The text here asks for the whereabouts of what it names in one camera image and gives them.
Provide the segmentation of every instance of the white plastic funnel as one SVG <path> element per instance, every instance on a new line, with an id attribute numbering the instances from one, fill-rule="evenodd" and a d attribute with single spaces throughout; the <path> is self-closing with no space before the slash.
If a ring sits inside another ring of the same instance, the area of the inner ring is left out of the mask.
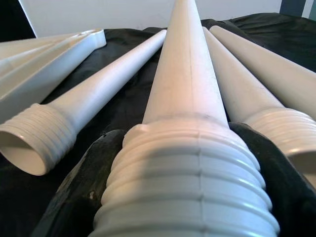
<path id="1" fill-rule="evenodd" d="M 177 0 L 143 124 L 89 237 L 277 236 L 259 164 L 228 128 L 194 0 Z"/>
<path id="2" fill-rule="evenodd" d="M 316 119 L 316 73 L 219 26 L 210 31 L 285 106 Z"/>
<path id="3" fill-rule="evenodd" d="M 316 122 L 285 108 L 207 28 L 204 33 L 230 119 L 270 138 L 316 186 Z"/>
<path id="4" fill-rule="evenodd" d="M 33 175 L 51 170 L 77 133 L 162 46 L 160 31 L 47 105 L 34 104 L 0 125 L 0 151 Z"/>

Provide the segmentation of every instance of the white wall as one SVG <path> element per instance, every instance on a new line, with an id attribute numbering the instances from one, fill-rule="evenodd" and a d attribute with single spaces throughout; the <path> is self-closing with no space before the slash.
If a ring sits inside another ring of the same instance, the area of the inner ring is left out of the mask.
<path id="1" fill-rule="evenodd" d="M 201 19 L 279 12 L 282 0 L 196 0 Z M 167 27 L 174 0 L 20 0 L 37 37 L 93 28 Z"/>

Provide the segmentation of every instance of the black fabric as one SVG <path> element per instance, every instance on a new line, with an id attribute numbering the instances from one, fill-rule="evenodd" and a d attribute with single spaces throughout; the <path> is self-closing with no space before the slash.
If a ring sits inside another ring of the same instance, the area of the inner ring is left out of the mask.
<path id="1" fill-rule="evenodd" d="M 125 133 L 114 130 L 92 143 L 59 186 L 32 237 L 86 237 L 93 231 L 93 218 Z"/>
<path id="2" fill-rule="evenodd" d="M 279 14 L 255 14 L 229 22 L 227 24 L 214 20 L 202 21 L 203 25 L 208 28 L 219 24 L 316 71 L 315 22 Z M 47 97 L 44 103 L 50 102 L 74 87 L 159 30 L 158 28 L 147 28 L 143 31 L 106 30 L 108 44 L 94 51 L 84 60 Z M 57 188 L 90 144 L 106 132 L 114 129 L 129 130 L 132 126 L 142 122 L 159 55 L 160 51 L 87 124 L 78 134 L 73 149 L 49 174 L 41 177 L 26 174 L 11 165 L 2 156 L 0 157 L 0 236 L 29 236 L 44 214 Z M 275 192 L 279 192 L 278 195 L 281 196 L 287 195 L 287 190 L 284 189 L 275 190 Z"/>
<path id="3" fill-rule="evenodd" d="M 257 158 L 266 181 L 272 214 L 280 225 L 279 237 L 316 236 L 316 194 L 283 153 L 248 125 L 229 123 Z"/>

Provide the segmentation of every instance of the plastic tube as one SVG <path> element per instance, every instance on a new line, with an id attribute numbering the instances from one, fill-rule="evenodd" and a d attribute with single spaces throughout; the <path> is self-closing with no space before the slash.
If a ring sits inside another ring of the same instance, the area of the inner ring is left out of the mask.
<path id="1" fill-rule="evenodd" d="M 195 2 L 178 0 L 89 237 L 277 236 L 258 169 L 228 128 Z"/>
<path id="2" fill-rule="evenodd" d="M 316 122 L 285 108 L 206 28 L 204 34 L 231 121 L 270 138 L 316 186 Z"/>
<path id="3" fill-rule="evenodd" d="M 316 73 L 221 27 L 210 31 L 282 104 L 316 119 Z"/>
<path id="4" fill-rule="evenodd" d="M 0 151 L 33 175 L 51 170 L 78 132 L 162 46 L 162 30 L 47 105 L 30 108 L 0 125 Z"/>

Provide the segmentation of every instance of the threaded end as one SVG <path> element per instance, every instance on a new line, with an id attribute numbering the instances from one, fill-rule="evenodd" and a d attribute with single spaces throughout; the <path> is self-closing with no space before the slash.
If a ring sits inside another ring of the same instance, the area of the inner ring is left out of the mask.
<path id="1" fill-rule="evenodd" d="M 0 152 L 33 175 L 49 172 L 75 140 L 71 124 L 48 105 L 33 104 L 0 125 Z"/>
<path id="2" fill-rule="evenodd" d="M 90 237 L 277 236 L 251 152 L 218 138 L 216 125 L 208 133 L 175 124 L 164 132 L 162 124 L 146 125 L 128 138 Z"/>
<path id="3" fill-rule="evenodd" d="M 316 155 L 316 122 L 305 113 L 273 108 L 244 122 L 268 137 L 290 159 Z"/>

